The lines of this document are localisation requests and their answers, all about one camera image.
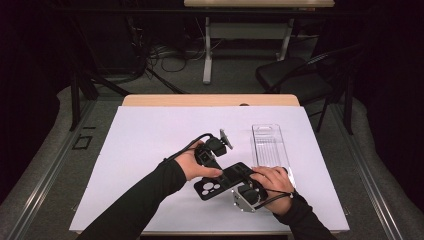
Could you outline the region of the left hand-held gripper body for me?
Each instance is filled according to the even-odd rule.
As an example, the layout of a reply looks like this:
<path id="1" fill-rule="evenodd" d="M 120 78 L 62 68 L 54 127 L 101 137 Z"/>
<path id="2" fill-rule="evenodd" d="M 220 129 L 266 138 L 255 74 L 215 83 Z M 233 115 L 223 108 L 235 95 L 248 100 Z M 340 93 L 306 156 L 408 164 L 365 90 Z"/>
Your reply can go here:
<path id="1" fill-rule="evenodd" d="M 206 165 L 210 159 L 215 159 L 227 153 L 227 149 L 233 149 L 225 131 L 220 130 L 220 137 L 217 138 L 212 134 L 208 134 L 209 139 L 199 145 L 194 152 L 195 159 L 198 164 Z"/>

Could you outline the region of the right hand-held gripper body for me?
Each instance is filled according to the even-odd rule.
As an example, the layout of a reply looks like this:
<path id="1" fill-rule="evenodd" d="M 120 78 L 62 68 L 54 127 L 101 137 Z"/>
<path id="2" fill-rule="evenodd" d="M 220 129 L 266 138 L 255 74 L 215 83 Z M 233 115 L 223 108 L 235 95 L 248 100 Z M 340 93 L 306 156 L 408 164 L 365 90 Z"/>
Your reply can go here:
<path id="1" fill-rule="evenodd" d="M 254 213 L 260 204 L 268 198 L 266 190 L 255 180 L 247 180 L 232 190 L 234 206 L 242 212 Z"/>

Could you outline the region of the clear plastic tray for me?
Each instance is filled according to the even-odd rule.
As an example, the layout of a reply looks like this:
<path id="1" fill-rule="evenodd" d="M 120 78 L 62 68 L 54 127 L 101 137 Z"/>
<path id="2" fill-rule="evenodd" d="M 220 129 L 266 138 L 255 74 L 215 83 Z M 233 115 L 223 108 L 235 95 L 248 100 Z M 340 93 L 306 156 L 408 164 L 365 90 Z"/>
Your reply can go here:
<path id="1" fill-rule="evenodd" d="M 285 168 L 290 182 L 296 186 L 280 126 L 278 124 L 254 124 L 251 129 L 253 164 Z"/>

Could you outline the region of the person's left hand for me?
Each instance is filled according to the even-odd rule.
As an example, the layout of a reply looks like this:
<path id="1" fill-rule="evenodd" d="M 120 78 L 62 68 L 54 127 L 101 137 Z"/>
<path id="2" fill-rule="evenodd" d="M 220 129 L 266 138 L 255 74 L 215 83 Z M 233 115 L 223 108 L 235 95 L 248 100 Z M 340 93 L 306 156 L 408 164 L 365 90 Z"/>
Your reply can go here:
<path id="1" fill-rule="evenodd" d="M 187 181 L 191 181 L 197 177 L 215 178 L 222 174 L 222 171 L 219 169 L 204 167 L 197 163 L 194 156 L 194 150 L 202 144 L 203 141 L 198 140 L 192 144 L 187 151 L 184 151 L 175 158 L 175 161 L 183 170 Z"/>

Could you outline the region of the person's right hand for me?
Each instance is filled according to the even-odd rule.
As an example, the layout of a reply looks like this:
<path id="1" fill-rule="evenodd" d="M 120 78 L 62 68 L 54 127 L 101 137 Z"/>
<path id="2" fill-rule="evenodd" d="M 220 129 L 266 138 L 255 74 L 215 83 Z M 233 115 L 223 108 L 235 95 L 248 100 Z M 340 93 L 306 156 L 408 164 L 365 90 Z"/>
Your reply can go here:
<path id="1" fill-rule="evenodd" d="M 283 193 L 294 191 L 288 175 L 282 167 L 253 167 L 254 173 L 251 177 L 258 181 L 267 191 L 268 197 L 272 199 L 265 205 L 265 208 L 272 213 L 282 216 L 286 214 L 291 205 L 292 199 L 289 196 L 282 197 Z"/>

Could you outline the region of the white board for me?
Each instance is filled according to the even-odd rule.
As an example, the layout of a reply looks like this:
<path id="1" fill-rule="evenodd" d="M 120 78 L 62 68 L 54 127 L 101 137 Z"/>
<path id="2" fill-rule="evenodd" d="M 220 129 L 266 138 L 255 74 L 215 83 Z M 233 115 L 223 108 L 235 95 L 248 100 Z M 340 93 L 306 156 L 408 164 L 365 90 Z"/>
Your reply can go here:
<path id="1" fill-rule="evenodd" d="M 204 133 L 226 133 L 232 144 L 219 157 L 222 167 L 237 162 L 252 166 L 252 128 L 278 125 L 295 179 L 296 190 L 320 221 L 338 233 L 349 228 L 339 198 L 305 110 L 293 106 L 120 107 L 95 163 L 72 220 L 83 231 L 124 192 L 165 158 Z M 186 183 L 161 204 L 144 232 L 147 235 L 284 234 L 266 209 L 245 213 L 226 191 L 208 201 Z"/>

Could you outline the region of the white-legged desk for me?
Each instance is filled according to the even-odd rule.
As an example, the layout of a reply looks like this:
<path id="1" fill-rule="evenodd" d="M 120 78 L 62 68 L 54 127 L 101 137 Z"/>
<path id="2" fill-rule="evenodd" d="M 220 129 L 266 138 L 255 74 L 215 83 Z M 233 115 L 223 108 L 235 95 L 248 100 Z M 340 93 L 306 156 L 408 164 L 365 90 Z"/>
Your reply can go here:
<path id="1" fill-rule="evenodd" d="M 309 10 L 315 8 L 331 8 L 334 0 L 184 0 L 186 7 L 193 8 L 235 8 L 241 10 L 287 8 L 294 10 Z M 211 39 L 281 39 L 280 51 L 276 54 L 278 60 L 286 56 L 288 44 L 293 30 L 293 18 L 278 23 L 224 23 L 212 22 L 205 18 L 205 65 L 203 83 L 209 84 L 212 75 Z"/>

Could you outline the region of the black chair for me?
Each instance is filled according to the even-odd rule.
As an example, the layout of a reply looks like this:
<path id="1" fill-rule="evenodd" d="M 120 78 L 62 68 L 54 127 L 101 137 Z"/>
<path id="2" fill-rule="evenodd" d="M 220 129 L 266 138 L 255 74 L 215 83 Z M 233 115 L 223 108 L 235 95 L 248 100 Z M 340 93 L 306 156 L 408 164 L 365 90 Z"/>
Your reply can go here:
<path id="1" fill-rule="evenodd" d="M 353 80 L 361 63 L 363 45 L 354 44 L 311 57 L 286 58 L 260 66 L 255 76 L 266 93 L 295 95 L 301 106 L 324 100 L 316 128 L 319 132 L 327 107 L 344 99 L 343 123 L 352 134 Z"/>

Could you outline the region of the black metal stand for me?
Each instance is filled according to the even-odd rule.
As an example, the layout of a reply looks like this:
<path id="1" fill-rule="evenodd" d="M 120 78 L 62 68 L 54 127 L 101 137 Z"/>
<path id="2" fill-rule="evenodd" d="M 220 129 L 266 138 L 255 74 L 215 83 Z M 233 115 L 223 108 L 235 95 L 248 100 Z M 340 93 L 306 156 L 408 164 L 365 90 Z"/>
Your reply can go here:
<path id="1" fill-rule="evenodd" d="M 96 101 L 99 97 L 99 92 L 95 87 L 96 83 L 123 97 L 128 96 L 129 92 L 100 76 L 94 71 L 93 67 L 85 64 L 83 58 L 75 52 L 70 52 L 69 58 L 73 70 L 71 80 L 72 124 L 70 130 L 74 131 L 82 120 L 80 94 L 83 94 L 88 101 Z"/>

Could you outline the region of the metal floor rail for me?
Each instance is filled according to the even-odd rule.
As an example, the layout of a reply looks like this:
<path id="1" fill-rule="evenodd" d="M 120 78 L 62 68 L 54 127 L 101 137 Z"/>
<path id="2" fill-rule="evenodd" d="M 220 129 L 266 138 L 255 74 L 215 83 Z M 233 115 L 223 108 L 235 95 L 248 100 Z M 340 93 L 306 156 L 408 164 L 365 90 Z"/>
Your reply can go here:
<path id="1" fill-rule="evenodd" d="M 79 133 L 83 129 L 83 125 L 88 120 L 91 112 L 96 105 L 96 101 L 88 101 L 82 109 L 80 122 L 76 125 L 73 131 L 67 133 L 64 142 L 59 148 L 59 152 L 53 158 L 53 162 L 43 173 L 41 179 L 37 182 L 34 190 L 28 197 L 23 210 L 15 223 L 6 240 L 22 240 L 31 225 L 38 210 L 47 197 L 52 185 L 54 184 L 62 166 L 65 163 L 68 153 L 71 151 L 74 143 L 79 138 Z"/>
<path id="2" fill-rule="evenodd" d="M 349 148 L 351 156 L 356 163 L 358 174 L 367 192 L 368 198 L 376 212 L 379 222 L 387 236 L 388 240 L 404 240 L 389 207 L 384 199 L 374 177 L 371 174 L 369 166 L 366 162 L 358 142 L 354 135 L 351 135 L 345 128 L 343 121 L 343 111 L 338 105 L 329 107 L 334 119 L 341 131 L 341 134 Z"/>

